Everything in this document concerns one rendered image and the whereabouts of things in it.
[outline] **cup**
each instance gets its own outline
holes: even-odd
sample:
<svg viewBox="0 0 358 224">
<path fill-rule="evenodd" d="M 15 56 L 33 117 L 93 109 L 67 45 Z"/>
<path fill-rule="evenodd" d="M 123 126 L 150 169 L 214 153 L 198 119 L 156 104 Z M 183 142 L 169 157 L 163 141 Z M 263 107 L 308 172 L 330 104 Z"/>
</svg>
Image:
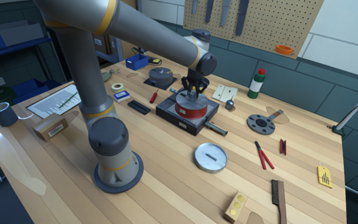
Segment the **cup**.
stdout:
<svg viewBox="0 0 358 224">
<path fill-rule="evenodd" d="M 0 103 L 0 125 L 2 127 L 10 126 L 18 120 L 14 110 L 9 103 Z"/>
</svg>

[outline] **red bottle cap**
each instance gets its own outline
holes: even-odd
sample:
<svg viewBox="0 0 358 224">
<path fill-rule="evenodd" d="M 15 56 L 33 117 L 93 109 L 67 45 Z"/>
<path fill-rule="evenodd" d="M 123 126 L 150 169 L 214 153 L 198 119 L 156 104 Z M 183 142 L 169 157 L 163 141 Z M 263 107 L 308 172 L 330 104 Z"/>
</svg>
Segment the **red bottle cap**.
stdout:
<svg viewBox="0 0 358 224">
<path fill-rule="evenodd" d="M 264 75 L 266 73 L 265 69 L 259 69 L 259 71 L 257 72 L 259 75 Z"/>
</svg>

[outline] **robotic arm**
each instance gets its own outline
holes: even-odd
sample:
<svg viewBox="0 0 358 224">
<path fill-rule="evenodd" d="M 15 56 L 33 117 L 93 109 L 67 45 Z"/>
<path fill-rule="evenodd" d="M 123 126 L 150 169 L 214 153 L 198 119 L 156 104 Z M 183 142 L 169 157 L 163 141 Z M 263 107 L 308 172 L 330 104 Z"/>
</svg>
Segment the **robotic arm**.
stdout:
<svg viewBox="0 0 358 224">
<path fill-rule="evenodd" d="M 143 162 L 132 152 L 128 130 L 119 119 L 101 77 L 91 33 L 110 34 L 189 68 L 185 89 L 199 87 L 216 68 L 208 52 L 210 33 L 181 37 L 119 0 L 34 0 L 45 24 L 56 32 L 81 97 L 79 108 L 89 143 L 99 161 L 95 181 L 106 192 L 120 193 L 137 184 Z"/>
</svg>

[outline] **wooden table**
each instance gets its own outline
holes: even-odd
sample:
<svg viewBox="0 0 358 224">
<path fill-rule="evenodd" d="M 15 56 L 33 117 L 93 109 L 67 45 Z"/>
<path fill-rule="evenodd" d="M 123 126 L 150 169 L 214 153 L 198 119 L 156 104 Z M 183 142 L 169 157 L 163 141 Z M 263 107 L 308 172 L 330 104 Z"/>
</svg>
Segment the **wooden table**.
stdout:
<svg viewBox="0 0 358 224">
<path fill-rule="evenodd" d="M 162 66 L 182 76 L 187 72 L 183 66 L 166 59 Z M 271 199 L 272 179 L 285 183 L 288 223 L 346 223 L 342 140 L 326 127 L 335 122 L 262 93 L 255 100 L 249 99 L 248 88 L 210 75 L 208 98 L 211 99 L 219 84 L 236 87 L 239 89 L 236 110 L 229 112 L 220 102 L 219 111 L 212 119 L 229 131 L 226 137 L 207 128 L 195 137 L 155 115 L 155 106 L 172 93 L 159 90 L 155 103 L 149 103 L 157 89 L 143 82 L 152 68 L 148 65 L 132 71 L 121 62 L 102 70 L 116 71 L 105 83 L 109 95 L 113 95 L 111 85 L 121 82 L 130 93 L 130 100 L 152 109 L 144 116 L 127 106 L 130 100 L 115 102 L 119 118 L 129 130 L 132 150 L 141 156 L 145 169 L 141 181 L 125 193 L 109 194 L 96 186 L 97 159 L 88 143 L 81 114 L 49 142 L 38 138 L 31 129 L 41 120 L 38 116 L 19 120 L 8 128 L 0 127 L 1 134 L 12 143 L 31 176 L 47 186 L 45 195 L 40 196 L 0 164 L 35 223 L 229 223 L 223 214 L 240 191 L 249 199 L 236 223 L 245 224 L 253 211 L 265 224 L 277 224 L 278 207 Z M 180 82 L 172 87 L 179 89 Z M 55 90 L 13 109 L 20 113 Z M 272 135 L 262 136 L 248 128 L 246 119 L 251 114 L 269 115 L 267 106 L 283 110 L 290 122 L 277 124 Z M 281 138 L 287 140 L 287 156 L 279 153 Z M 267 170 L 262 169 L 255 141 L 259 141 L 274 170 L 269 166 Z M 220 145 L 228 154 L 227 166 L 220 173 L 203 172 L 194 163 L 195 149 L 206 142 Z M 318 184 L 320 161 L 331 171 L 333 189 Z"/>
</svg>

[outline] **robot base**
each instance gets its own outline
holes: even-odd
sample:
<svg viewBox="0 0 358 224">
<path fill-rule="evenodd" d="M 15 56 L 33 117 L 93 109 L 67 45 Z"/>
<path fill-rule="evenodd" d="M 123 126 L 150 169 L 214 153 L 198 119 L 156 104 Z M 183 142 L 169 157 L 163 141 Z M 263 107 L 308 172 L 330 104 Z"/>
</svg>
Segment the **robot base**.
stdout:
<svg viewBox="0 0 358 224">
<path fill-rule="evenodd" d="M 205 126 L 205 123 L 210 121 L 210 119 L 216 114 L 220 105 L 212 100 L 209 100 L 208 112 L 206 116 L 200 119 L 190 120 L 183 118 L 176 113 L 174 109 L 175 103 L 176 94 L 173 94 L 156 106 L 156 115 L 161 118 L 164 118 L 165 120 L 180 127 L 181 129 L 184 129 L 185 131 L 194 136 L 196 136 Z"/>
<path fill-rule="evenodd" d="M 136 177 L 133 179 L 133 181 L 131 181 L 130 183 L 128 183 L 122 187 L 117 187 L 117 188 L 107 186 L 99 178 L 99 175 L 98 175 L 99 163 L 98 163 L 96 166 L 96 169 L 95 169 L 95 181 L 99 188 L 101 188 L 103 191 L 108 192 L 108 193 L 122 193 L 122 192 L 125 192 L 125 191 L 131 189 L 132 187 L 134 187 L 141 180 L 141 177 L 143 175 L 143 170 L 144 170 L 143 161 L 142 161 L 142 158 L 138 154 L 136 154 L 133 151 L 132 151 L 132 153 L 137 157 L 138 165 L 139 165 L 138 173 L 137 173 Z"/>
</svg>

